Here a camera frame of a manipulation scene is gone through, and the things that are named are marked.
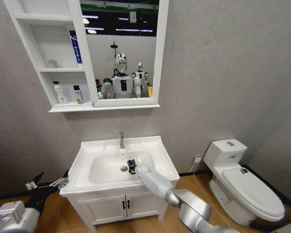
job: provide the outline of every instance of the gray wall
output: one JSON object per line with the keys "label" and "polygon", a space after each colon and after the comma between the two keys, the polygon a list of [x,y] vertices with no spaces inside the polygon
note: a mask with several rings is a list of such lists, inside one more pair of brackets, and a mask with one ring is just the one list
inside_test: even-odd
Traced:
{"label": "gray wall", "polygon": [[291,199],[291,113],[248,165]]}
{"label": "gray wall", "polygon": [[58,178],[81,141],[117,138],[120,130],[161,135],[178,172],[225,138],[249,147],[246,163],[291,112],[291,0],[171,0],[159,103],[47,113],[50,104],[0,0],[0,194],[22,191],[40,171],[45,181]]}

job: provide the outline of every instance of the wooden floor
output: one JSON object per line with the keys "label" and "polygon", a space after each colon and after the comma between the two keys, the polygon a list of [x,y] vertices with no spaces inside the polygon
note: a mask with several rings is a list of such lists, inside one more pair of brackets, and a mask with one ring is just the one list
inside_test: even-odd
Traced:
{"label": "wooden floor", "polygon": [[[262,231],[254,230],[250,227],[240,226],[235,223],[222,209],[216,200],[208,182],[209,175],[195,175],[196,181],[202,190],[196,185],[193,176],[181,177],[177,183],[177,189],[188,189],[195,193],[201,199],[211,205],[212,212],[210,223],[213,225],[229,225],[241,233],[260,233]],[[26,201],[29,197],[20,197],[13,199],[0,200],[2,204],[15,200]],[[158,221],[156,216],[137,218],[132,220],[119,221],[99,225],[98,233],[187,233],[188,230],[182,225],[177,216],[178,210],[168,207],[162,221]],[[89,232],[67,199],[61,197],[58,193],[52,194],[45,205],[45,210],[39,219],[35,233],[87,233]]]}

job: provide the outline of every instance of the cabinet door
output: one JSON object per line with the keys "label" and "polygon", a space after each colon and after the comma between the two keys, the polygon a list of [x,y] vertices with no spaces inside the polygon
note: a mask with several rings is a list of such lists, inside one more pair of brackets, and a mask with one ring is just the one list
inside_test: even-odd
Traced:
{"label": "cabinet door", "polygon": [[128,218],[158,215],[165,203],[152,193],[126,195]]}
{"label": "cabinet door", "polygon": [[119,221],[127,218],[125,196],[80,201],[92,224]]}

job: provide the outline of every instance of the white sink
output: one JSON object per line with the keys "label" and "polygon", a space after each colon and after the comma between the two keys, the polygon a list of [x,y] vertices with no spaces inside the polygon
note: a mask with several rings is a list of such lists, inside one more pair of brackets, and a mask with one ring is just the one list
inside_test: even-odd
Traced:
{"label": "white sink", "polygon": [[179,179],[160,136],[125,138],[124,143],[122,155],[119,139],[81,142],[61,195],[143,185],[137,175],[121,171],[131,159],[147,164],[170,181]]}

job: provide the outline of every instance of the mirror frame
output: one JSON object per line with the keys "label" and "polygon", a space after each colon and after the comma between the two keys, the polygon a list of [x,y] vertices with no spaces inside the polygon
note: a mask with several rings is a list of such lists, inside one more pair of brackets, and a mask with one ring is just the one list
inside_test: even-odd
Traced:
{"label": "mirror frame", "polygon": [[154,75],[153,75],[153,91],[151,98],[129,98],[129,99],[108,99],[99,100],[98,92],[96,88],[94,69],[91,62],[91,56],[89,53],[86,31],[84,30],[84,23],[82,20],[82,10],[80,0],[69,0],[70,7],[74,7],[72,17],[74,26],[77,32],[79,48],[81,51],[83,67],[88,81],[90,95],[93,102],[93,107],[96,110],[108,110],[108,109],[132,109],[132,108],[155,108],[159,107],[159,92],[160,82],[162,74],[162,62],[164,54],[168,6],[169,0],[160,0],[159,14],[157,23],[156,34],[156,50],[154,61]]}

